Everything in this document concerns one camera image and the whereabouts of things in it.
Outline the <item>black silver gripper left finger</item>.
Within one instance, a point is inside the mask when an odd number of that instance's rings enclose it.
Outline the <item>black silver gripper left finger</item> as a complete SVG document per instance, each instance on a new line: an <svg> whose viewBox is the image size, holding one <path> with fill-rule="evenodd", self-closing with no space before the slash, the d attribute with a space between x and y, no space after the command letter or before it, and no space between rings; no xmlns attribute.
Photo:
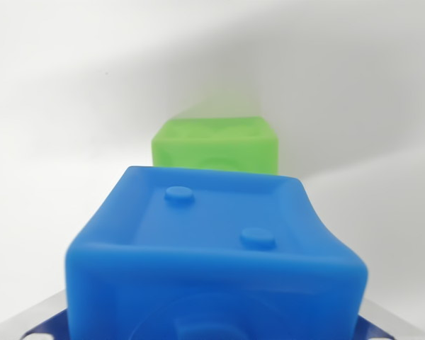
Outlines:
<svg viewBox="0 0 425 340"><path fill-rule="evenodd" d="M62 290L23 313L20 339L69 339L66 291Z"/></svg>

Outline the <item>black silver gripper right finger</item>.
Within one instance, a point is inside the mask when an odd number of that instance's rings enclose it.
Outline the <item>black silver gripper right finger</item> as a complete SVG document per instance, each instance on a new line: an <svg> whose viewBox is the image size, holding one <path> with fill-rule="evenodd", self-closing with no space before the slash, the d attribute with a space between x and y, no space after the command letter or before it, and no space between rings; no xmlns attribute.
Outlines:
<svg viewBox="0 0 425 340"><path fill-rule="evenodd" d="M406 325L391 312L376 304L362 304L356 339L398 339L406 335Z"/></svg>

